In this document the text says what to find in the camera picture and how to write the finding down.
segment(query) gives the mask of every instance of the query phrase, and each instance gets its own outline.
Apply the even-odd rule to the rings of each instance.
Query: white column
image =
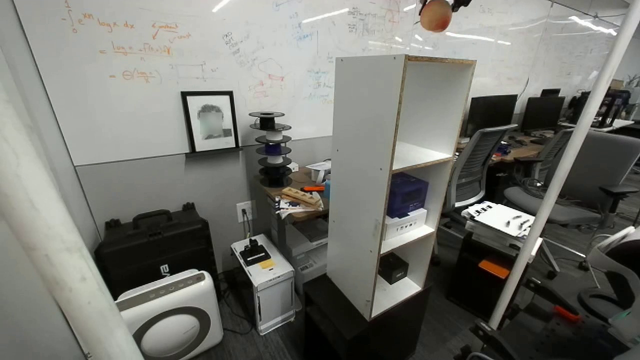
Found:
[[[524,271],[524,268],[527,264],[529,254],[531,254],[531,252],[533,251],[536,240],[538,239],[538,237],[540,237],[542,229],[547,223],[549,213],[556,203],[558,194],[560,193],[560,190],[564,185],[564,181],[569,174],[569,170],[571,170],[573,161],[580,151],[580,147],[582,147],[582,142],[587,136],[587,132],[589,131],[591,123],[593,122],[593,118],[596,115],[598,108],[600,107],[600,103],[602,102],[604,95],[607,93],[607,89],[609,88],[611,80],[613,79],[613,74],[616,72],[618,64],[620,64],[620,60],[622,60],[622,56],[624,56],[625,51],[627,50],[627,46],[629,45],[629,42],[631,41],[631,38],[636,31],[636,26],[638,25],[639,20],[640,0],[636,0],[629,6],[627,16],[625,17],[620,31],[618,32],[618,36],[616,37],[616,41],[613,44],[613,48],[609,52],[609,56],[607,57],[604,66],[602,67],[602,70],[598,75],[598,79],[593,85],[591,95],[589,96],[589,99],[584,106],[582,115],[580,116],[580,120],[578,120],[578,124],[573,131],[573,135],[571,136],[571,139],[566,146],[564,155],[557,166],[557,170],[554,173],[553,180],[551,180],[551,184],[549,185],[547,194],[542,200],[542,204],[540,205],[540,209],[536,214],[536,219],[531,226],[529,235],[527,236],[522,249],[520,249],[520,254],[518,255],[518,258],[513,265],[511,275],[509,275],[507,283],[505,284],[502,294],[500,295],[500,299],[498,300],[498,303],[493,310],[493,314],[491,315],[491,319],[489,320],[489,326],[494,329],[497,329],[498,324],[500,324],[500,320],[502,319],[502,315],[504,314],[507,305],[509,304],[509,300],[511,299],[511,296],[518,286],[518,282],[522,276],[522,272]]]
[[[0,83],[0,211],[92,359],[142,360],[28,131]]]

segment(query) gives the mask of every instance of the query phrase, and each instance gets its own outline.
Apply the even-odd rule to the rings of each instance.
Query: power outlet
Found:
[[[253,201],[245,201],[239,204],[236,204],[237,212],[238,212],[238,222],[244,221],[245,218],[242,217],[242,209],[246,210],[246,216],[249,220],[253,219]]]

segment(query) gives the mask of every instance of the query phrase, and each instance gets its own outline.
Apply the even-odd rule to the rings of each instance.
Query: whiteboard wall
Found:
[[[294,139],[320,137],[332,133],[337,56],[477,59],[472,97],[524,99],[536,86],[558,83],[567,95],[590,86],[614,38],[553,37],[591,30],[546,0],[476,0],[448,33],[432,34],[414,24],[415,2],[231,0],[217,12],[218,0],[15,5],[75,165],[188,152],[181,90],[232,90],[241,145],[259,135],[248,128],[251,111],[286,113]],[[577,59],[593,44],[596,53]]]

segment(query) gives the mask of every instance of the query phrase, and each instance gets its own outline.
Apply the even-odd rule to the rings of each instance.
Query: white bookshelf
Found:
[[[408,55],[336,59],[327,272],[371,320],[424,287],[476,62]],[[429,183],[421,226],[383,240],[390,177]],[[409,264],[389,285],[380,257]]]

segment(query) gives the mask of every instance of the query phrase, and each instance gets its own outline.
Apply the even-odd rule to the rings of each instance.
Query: framed portrait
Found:
[[[233,91],[183,91],[191,152],[238,149]]]

